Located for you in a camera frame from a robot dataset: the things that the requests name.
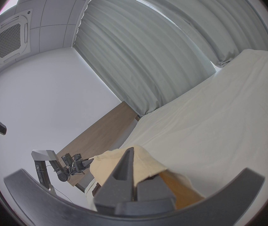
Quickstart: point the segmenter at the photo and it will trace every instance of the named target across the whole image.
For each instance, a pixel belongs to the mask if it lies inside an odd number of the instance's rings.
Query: air conditioner grille
[[[13,51],[21,47],[21,25],[15,24],[14,26],[5,29],[0,33],[0,58],[5,57]]]

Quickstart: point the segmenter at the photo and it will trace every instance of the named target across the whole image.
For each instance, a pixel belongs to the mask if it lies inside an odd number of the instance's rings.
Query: brown wood panel
[[[70,153],[71,156],[80,153],[84,159],[104,153],[136,116],[136,112],[125,102],[120,103],[57,153],[59,162],[65,165],[61,156],[66,153]],[[83,177],[84,175],[74,175],[68,182],[75,186]]]

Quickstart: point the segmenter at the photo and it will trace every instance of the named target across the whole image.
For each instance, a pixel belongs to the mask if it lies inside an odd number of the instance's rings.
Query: ceiling
[[[38,53],[71,47],[79,17],[88,1],[18,0],[17,5],[0,15],[0,23],[16,13],[33,8],[30,24],[31,52],[11,61],[8,66]]]

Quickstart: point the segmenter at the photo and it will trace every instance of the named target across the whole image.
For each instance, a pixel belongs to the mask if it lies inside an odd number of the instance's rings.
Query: air vent
[[[0,24],[0,70],[30,52],[31,14],[32,9],[25,10]]]

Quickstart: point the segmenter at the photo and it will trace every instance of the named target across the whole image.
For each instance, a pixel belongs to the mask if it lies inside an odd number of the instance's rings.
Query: curtain fold
[[[215,73],[210,60],[181,29],[136,0],[92,0],[74,47],[140,116]]]
[[[218,67],[244,49],[268,51],[268,32],[246,0],[144,0],[160,10]]]

